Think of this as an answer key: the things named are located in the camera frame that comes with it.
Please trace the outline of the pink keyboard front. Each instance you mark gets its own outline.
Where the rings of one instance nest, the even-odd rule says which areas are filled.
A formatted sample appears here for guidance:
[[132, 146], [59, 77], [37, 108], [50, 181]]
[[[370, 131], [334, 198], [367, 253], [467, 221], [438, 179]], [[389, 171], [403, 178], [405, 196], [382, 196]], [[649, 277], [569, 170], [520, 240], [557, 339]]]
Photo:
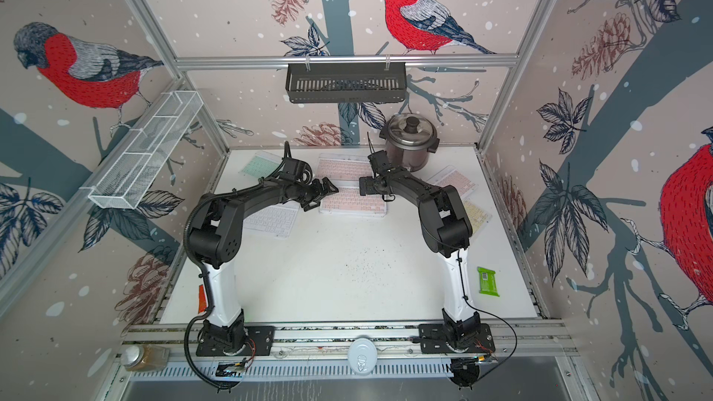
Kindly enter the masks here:
[[325, 215], [382, 218], [387, 204], [378, 195], [361, 196], [358, 188], [340, 188], [338, 193], [325, 197], [319, 206]]

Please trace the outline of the white keyboard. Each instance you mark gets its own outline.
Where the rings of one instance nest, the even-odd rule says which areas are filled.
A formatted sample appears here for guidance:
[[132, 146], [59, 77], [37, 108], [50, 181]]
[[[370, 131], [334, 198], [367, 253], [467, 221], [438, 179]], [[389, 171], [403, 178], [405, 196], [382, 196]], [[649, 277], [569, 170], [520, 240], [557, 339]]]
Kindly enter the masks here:
[[276, 204], [250, 215], [243, 221], [243, 229], [272, 238], [287, 239], [299, 214], [296, 202]]

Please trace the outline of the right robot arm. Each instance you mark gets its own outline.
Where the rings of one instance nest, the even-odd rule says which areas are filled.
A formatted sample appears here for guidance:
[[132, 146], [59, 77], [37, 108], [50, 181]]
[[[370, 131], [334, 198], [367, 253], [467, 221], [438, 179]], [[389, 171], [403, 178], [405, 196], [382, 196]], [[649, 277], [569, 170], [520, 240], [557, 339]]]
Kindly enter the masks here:
[[445, 272], [442, 309], [445, 341], [455, 350], [470, 347], [481, 328], [481, 319], [469, 305], [464, 263], [473, 227], [460, 194], [451, 185], [430, 184], [394, 165], [384, 150], [371, 153], [368, 160], [372, 175], [360, 178], [359, 193], [383, 198], [397, 196], [416, 206], [424, 241], [432, 252], [440, 255]]

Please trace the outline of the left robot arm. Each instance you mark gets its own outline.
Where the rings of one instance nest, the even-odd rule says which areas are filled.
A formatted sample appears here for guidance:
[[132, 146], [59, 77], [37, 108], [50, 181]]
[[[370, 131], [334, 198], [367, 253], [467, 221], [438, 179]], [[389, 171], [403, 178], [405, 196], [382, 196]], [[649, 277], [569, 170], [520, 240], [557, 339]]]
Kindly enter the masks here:
[[246, 189], [204, 195], [189, 214], [183, 246], [200, 269], [206, 308], [198, 319], [204, 331], [237, 343], [244, 334], [244, 310], [237, 280], [229, 268], [241, 250], [244, 220], [267, 207], [297, 202], [306, 212], [339, 192], [328, 178], [315, 178], [311, 166], [286, 156], [279, 167]]

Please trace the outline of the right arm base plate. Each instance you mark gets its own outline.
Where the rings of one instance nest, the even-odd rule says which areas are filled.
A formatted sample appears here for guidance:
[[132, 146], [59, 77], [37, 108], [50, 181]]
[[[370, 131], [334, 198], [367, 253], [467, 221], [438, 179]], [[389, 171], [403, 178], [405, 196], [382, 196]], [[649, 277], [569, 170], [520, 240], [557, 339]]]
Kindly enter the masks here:
[[495, 343], [486, 323], [425, 323], [413, 339], [424, 355], [495, 353]]

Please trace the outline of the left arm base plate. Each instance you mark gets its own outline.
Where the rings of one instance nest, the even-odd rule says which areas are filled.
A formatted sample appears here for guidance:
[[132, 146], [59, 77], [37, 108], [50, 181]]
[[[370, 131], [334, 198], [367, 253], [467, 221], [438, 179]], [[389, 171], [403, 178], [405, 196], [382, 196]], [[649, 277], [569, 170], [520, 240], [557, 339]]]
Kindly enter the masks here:
[[269, 356], [276, 329], [273, 326], [219, 327], [204, 321], [199, 331], [197, 356]]

